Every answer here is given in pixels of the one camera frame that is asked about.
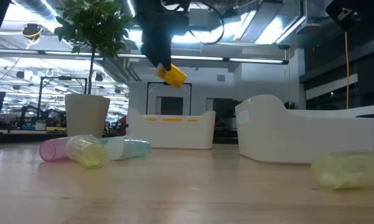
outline door frame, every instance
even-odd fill
[[[163,84],[165,85],[166,82],[147,82],[147,95],[146,95],[146,105],[145,105],[145,114],[148,114],[148,94],[149,94],[149,85],[150,84]],[[183,85],[190,86],[190,94],[189,94],[189,116],[191,116],[191,106],[192,106],[192,83],[183,83]]]

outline doorway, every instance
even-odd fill
[[[182,97],[162,96],[160,99],[161,115],[180,115],[184,110],[184,99]]]

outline white wall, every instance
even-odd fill
[[[247,100],[252,96],[270,94],[286,102],[288,97],[288,75],[285,65],[241,64],[234,74],[236,100]]]
[[[255,95],[270,94],[282,102],[295,102],[299,109],[306,108],[306,97],[299,82],[304,74],[304,52],[296,50],[290,64],[290,82],[288,65],[268,65],[243,63],[234,73],[225,68],[180,68],[187,74],[186,83],[192,83],[191,115],[198,116],[206,112],[207,98],[229,98],[247,100]],[[135,70],[144,82],[130,84],[129,108],[146,113],[147,82],[162,82],[154,76],[154,70]],[[218,82],[217,75],[225,75],[225,82]],[[166,88],[160,90],[166,95]],[[174,96],[174,90],[168,91]]]
[[[191,115],[199,116],[206,112],[207,98],[233,98],[233,73],[229,73],[226,68],[180,68],[187,74],[186,83],[192,83]],[[138,75],[143,80],[149,82],[163,82],[153,74],[140,73]],[[225,75],[224,82],[217,81],[217,75]],[[174,96],[174,91],[167,91],[168,86],[156,87],[160,90],[161,96]],[[146,93],[147,82],[137,82],[130,84],[129,108],[137,109],[141,114],[146,113]]]
[[[290,96],[291,102],[295,102],[299,110],[306,109],[306,91],[303,84],[300,83],[300,76],[306,73],[306,65],[304,63],[304,50],[296,49],[294,56],[290,62],[291,67],[291,83]]]
[[[295,102],[299,109],[305,109],[305,91],[299,80],[302,74],[303,50],[295,50],[290,65],[242,63],[234,72],[234,99],[247,100],[252,96],[270,94],[284,103]]]

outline potted plant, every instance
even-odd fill
[[[68,136],[93,134],[102,137],[110,100],[103,96],[91,95],[96,53],[104,58],[117,57],[125,49],[123,37],[128,37],[127,28],[132,26],[131,16],[124,15],[116,2],[106,0],[66,0],[65,7],[57,21],[62,25],[54,30],[59,41],[65,39],[76,44],[72,53],[80,53],[82,45],[91,47],[88,94],[65,96]]]
[[[46,123],[45,120],[38,120],[36,121],[35,130],[37,131],[45,131]]]

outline yellow cable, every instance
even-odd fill
[[[41,34],[42,31],[43,31],[43,28],[41,28],[40,31],[38,31],[38,32],[35,33],[35,34],[32,34],[32,35],[25,35],[25,34],[22,34],[22,35],[23,35],[24,37],[35,37],[35,36]]]
[[[348,41],[347,32],[344,32],[344,42],[346,49],[346,66],[347,66],[347,98],[346,98],[346,108],[350,107],[350,62],[348,61]]]

